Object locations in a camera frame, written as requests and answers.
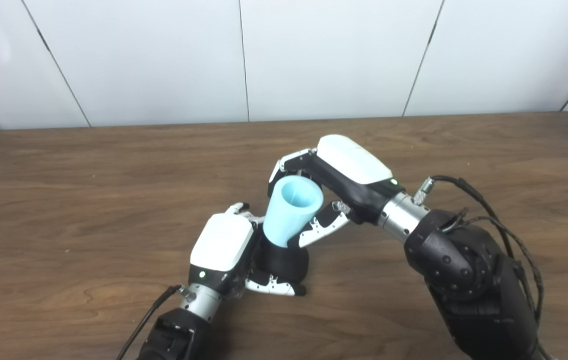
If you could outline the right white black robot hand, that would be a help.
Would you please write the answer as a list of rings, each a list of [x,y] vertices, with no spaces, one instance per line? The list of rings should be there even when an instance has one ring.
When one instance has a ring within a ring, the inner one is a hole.
[[[346,223],[386,226],[405,197],[392,171],[340,134],[279,159],[269,178],[263,231],[281,248],[305,248]]]

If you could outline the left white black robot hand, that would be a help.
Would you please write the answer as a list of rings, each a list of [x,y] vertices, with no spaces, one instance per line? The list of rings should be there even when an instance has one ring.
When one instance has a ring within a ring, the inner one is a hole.
[[[190,287],[212,290],[224,300],[240,298],[245,291],[306,296],[308,251],[272,244],[263,221],[242,202],[212,215],[191,251]]]

